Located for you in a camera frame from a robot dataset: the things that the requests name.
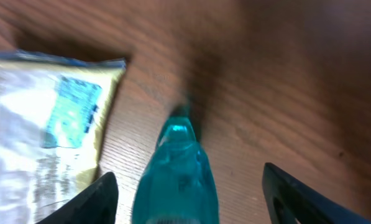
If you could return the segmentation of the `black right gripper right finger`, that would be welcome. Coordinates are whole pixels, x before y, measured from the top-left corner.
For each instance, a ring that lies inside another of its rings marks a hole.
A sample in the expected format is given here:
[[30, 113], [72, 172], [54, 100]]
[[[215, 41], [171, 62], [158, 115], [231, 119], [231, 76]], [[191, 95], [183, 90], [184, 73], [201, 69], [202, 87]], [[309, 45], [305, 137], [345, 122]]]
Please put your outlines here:
[[271, 162], [264, 165], [262, 188], [272, 223], [370, 223], [329, 200]]

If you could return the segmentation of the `teal mouthwash bottle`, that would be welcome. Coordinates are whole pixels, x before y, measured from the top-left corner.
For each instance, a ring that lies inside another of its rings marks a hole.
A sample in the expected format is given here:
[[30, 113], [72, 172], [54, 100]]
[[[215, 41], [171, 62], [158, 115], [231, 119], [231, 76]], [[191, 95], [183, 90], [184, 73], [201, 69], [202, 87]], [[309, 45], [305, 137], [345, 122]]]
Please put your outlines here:
[[177, 106], [160, 130], [135, 194], [132, 222], [219, 223], [213, 173], [188, 106]]

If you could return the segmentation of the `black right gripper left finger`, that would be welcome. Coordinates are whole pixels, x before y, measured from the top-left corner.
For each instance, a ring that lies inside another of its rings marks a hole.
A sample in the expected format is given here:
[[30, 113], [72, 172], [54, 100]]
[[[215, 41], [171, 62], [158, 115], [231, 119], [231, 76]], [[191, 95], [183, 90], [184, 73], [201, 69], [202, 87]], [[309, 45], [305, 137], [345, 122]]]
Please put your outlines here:
[[116, 176], [107, 172], [37, 224], [115, 224], [118, 197]]

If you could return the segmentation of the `white yellow snack bag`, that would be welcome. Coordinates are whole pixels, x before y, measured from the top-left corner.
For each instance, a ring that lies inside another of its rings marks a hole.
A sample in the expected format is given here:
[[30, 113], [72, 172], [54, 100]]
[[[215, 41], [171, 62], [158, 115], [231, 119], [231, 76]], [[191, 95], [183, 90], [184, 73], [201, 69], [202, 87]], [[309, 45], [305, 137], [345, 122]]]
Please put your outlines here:
[[98, 171], [123, 58], [0, 52], [0, 223], [38, 223]]

